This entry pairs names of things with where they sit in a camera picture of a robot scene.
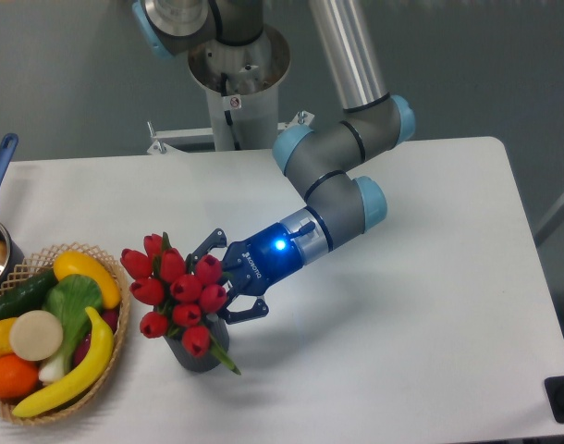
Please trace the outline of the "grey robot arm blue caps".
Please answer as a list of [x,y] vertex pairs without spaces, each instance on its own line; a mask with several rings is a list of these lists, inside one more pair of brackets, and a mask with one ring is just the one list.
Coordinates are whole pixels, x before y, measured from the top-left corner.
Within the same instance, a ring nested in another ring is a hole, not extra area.
[[307,264],[380,223],[387,213],[380,187],[349,172],[408,140],[415,116],[382,79],[357,1],[312,1],[309,8],[344,117],[315,131],[306,117],[278,125],[278,87],[290,53],[264,22],[260,1],[137,1],[132,11],[153,52],[186,54],[204,89],[218,151],[268,149],[304,207],[246,240],[212,235],[200,248],[226,251],[227,297],[252,296],[252,308],[219,310],[228,324],[267,314],[265,292]]

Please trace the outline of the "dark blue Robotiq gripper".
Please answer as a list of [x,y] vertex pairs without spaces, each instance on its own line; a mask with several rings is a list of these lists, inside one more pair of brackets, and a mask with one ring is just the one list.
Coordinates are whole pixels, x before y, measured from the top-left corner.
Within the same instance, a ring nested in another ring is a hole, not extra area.
[[[196,266],[214,249],[227,249],[221,264],[223,271],[230,275],[228,280],[233,296],[263,296],[272,285],[304,266],[298,246],[281,223],[229,246],[225,231],[216,228],[188,254],[186,265]],[[268,314],[269,307],[263,297],[258,297],[249,309],[235,312],[225,306],[217,312],[226,323],[243,323]]]

